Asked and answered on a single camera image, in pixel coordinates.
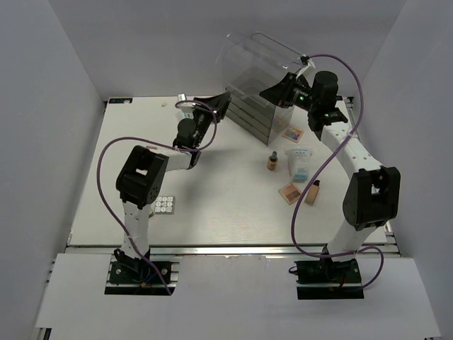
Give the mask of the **colorful eyeshadow palette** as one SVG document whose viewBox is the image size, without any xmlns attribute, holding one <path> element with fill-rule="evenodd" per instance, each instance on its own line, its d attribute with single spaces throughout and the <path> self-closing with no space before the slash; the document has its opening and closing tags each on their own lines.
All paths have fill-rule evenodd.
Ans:
<svg viewBox="0 0 453 340">
<path fill-rule="evenodd" d="M 282 137 L 292 142 L 298 143 L 304 134 L 303 129 L 289 125 L 283 132 Z"/>
</svg>

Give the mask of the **clear acrylic makeup organizer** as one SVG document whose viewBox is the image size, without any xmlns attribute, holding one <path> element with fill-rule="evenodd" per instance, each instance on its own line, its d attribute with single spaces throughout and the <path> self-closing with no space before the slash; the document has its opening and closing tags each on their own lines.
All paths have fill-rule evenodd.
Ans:
<svg viewBox="0 0 453 340">
<path fill-rule="evenodd" d="M 217 57 L 222 85 L 231 93 L 226 116 L 265 145 L 289 126 L 292 108 L 280 108 L 259 96 L 288 73 L 298 75 L 300 57 L 290 46 L 261 32 L 229 33 Z"/>
</svg>

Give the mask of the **white blue tube pouch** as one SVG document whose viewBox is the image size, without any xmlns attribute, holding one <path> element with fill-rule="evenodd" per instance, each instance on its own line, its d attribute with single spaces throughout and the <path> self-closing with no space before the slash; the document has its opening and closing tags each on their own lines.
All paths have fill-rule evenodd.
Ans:
<svg viewBox="0 0 453 340">
<path fill-rule="evenodd" d="M 284 153 L 287 157 L 289 180 L 296 183 L 308 181 L 312 150 L 307 147 L 293 147 L 285 148 Z"/>
</svg>

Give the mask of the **pink eyeshadow palette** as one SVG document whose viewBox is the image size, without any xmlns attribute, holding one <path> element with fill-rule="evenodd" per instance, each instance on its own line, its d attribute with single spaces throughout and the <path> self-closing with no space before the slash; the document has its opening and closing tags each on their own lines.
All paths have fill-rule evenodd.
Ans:
<svg viewBox="0 0 453 340">
<path fill-rule="evenodd" d="M 282 196 L 282 198 L 288 205 L 292 205 L 299 200 L 302 195 L 302 190 L 294 183 L 289 183 L 279 189 L 278 193 Z"/>
</svg>

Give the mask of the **white cotton pad pack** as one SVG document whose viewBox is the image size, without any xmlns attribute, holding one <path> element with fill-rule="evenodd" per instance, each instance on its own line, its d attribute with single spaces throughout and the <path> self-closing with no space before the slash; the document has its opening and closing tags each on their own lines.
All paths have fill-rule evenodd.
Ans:
<svg viewBox="0 0 453 340">
<path fill-rule="evenodd" d="M 179 106 L 180 119 L 193 119 L 193 104 L 183 103 Z"/>
</svg>

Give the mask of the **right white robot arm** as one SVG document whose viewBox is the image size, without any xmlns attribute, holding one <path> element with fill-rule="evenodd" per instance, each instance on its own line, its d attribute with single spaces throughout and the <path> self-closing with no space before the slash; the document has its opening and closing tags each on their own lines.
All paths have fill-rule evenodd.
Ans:
<svg viewBox="0 0 453 340">
<path fill-rule="evenodd" d="M 296 106 L 307 112 L 310 130 L 332 152 L 350 182 L 343 199 L 344 220 L 335 237 L 320 254 L 321 277 L 330 283 L 345 274 L 343 262 L 355 258 L 368 236 L 396 217 L 401 174 L 385 167 L 355 137 L 355 129 L 337 107 L 338 78 L 328 71 L 317 72 L 313 83 L 287 73 L 276 85 L 259 95 L 281 108 Z"/>
</svg>

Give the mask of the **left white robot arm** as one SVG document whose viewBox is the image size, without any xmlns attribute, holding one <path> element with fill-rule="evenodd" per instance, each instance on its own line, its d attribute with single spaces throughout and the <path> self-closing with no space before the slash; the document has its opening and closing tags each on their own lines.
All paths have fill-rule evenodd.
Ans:
<svg viewBox="0 0 453 340">
<path fill-rule="evenodd" d="M 219 123 L 231 103 L 231 93 L 194 98 L 193 116 L 177 126 L 172 150 L 153 152 L 137 145 L 128 156 L 116 180 L 116 189 L 125 213 L 127 229 L 120 249 L 114 256 L 125 274 L 135 283 L 149 276 L 148 220 L 151 204 L 157 199 L 165 173 L 193 168 L 200 158 L 200 145 L 210 125 Z"/>
</svg>

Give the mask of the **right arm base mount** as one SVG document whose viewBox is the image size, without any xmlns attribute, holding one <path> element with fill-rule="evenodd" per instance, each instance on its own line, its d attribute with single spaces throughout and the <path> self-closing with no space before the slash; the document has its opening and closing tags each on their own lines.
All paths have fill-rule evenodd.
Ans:
<svg viewBox="0 0 453 340">
<path fill-rule="evenodd" d="M 358 262 L 295 261 L 288 272 L 297 277 L 298 300 L 364 299 Z"/>
</svg>

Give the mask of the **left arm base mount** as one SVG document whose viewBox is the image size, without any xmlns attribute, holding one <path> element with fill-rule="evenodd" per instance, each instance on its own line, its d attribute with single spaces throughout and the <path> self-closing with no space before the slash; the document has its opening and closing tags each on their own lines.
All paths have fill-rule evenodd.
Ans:
<svg viewBox="0 0 453 340">
<path fill-rule="evenodd" d="M 130 258 L 116 249 L 108 269 L 104 294 L 169 296 L 176 288 L 178 269 L 178 262 L 155 261 L 153 267 L 141 258 Z"/>
</svg>

